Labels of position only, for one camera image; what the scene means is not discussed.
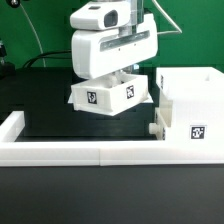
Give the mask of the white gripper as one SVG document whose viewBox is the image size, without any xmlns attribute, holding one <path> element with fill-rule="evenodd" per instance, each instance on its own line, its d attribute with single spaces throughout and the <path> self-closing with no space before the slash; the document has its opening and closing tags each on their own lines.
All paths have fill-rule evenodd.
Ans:
<svg viewBox="0 0 224 224">
<path fill-rule="evenodd" d="M 157 27 L 153 14 L 148 13 L 132 35 L 120 36 L 118 29 L 77 30 L 71 43 L 73 69 L 79 77 L 94 79 L 120 70 L 118 80 L 126 82 L 129 73 L 121 69 L 157 54 Z M 108 82 L 116 84 L 117 77 L 109 74 Z"/>
</svg>

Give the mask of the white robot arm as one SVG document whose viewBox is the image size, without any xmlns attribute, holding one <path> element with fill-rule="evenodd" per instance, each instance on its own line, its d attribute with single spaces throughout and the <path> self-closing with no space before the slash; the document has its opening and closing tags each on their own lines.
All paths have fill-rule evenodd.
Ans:
<svg viewBox="0 0 224 224">
<path fill-rule="evenodd" d="M 157 27 L 142 0 L 91 0 L 70 16 L 74 72 L 84 79 L 124 69 L 152 58 Z"/>
</svg>

